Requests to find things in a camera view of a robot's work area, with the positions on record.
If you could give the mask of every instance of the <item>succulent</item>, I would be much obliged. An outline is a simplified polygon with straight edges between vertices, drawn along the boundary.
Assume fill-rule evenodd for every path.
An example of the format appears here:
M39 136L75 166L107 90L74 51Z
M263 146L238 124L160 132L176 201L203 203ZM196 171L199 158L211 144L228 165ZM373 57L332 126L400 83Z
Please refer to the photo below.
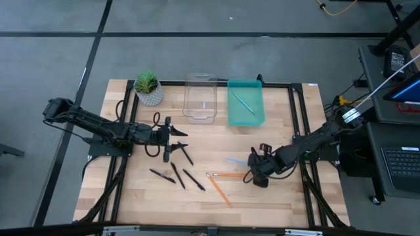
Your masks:
M141 73L137 75L134 89L142 94L149 94L158 87L158 79L152 72Z

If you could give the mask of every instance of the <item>orange pencil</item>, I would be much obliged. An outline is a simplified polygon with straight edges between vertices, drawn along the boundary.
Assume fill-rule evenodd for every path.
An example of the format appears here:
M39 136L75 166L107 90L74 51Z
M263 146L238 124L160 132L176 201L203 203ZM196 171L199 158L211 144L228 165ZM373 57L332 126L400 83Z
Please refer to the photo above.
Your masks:
M213 176L244 177L245 174L213 174Z
M230 205L230 201L228 200L228 198L223 194L222 190L218 187L218 185L216 184L216 182L213 180L213 178L210 176L209 173L205 173L207 175L207 177L209 177L211 183L215 186L215 188L217 189L217 191L222 195L223 199L226 201L226 203L228 205Z

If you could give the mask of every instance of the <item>computer monitor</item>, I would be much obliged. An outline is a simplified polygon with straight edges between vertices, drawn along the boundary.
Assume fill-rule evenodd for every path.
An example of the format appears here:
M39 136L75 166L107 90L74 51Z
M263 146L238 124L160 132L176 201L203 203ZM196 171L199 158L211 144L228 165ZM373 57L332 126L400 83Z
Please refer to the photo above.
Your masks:
M420 73L416 73L397 85L383 99L407 104L420 104Z

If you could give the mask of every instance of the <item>desk leg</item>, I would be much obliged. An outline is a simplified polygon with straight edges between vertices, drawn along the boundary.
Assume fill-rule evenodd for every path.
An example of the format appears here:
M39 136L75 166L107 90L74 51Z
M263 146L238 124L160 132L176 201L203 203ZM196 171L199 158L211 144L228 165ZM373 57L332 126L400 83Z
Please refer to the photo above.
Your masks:
M370 200L375 205L380 205L381 202L385 201L385 196L383 195L381 180L379 177L372 177L373 188L375 190L375 196L370 197Z

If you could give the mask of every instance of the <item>potted plant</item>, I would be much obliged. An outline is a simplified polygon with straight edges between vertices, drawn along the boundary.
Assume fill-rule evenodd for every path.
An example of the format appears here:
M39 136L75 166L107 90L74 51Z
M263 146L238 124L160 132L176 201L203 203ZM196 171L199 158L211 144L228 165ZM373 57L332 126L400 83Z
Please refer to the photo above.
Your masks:
M163 100L163 89L152 72L138 75L134 89L140 101L146 106L156 106Z

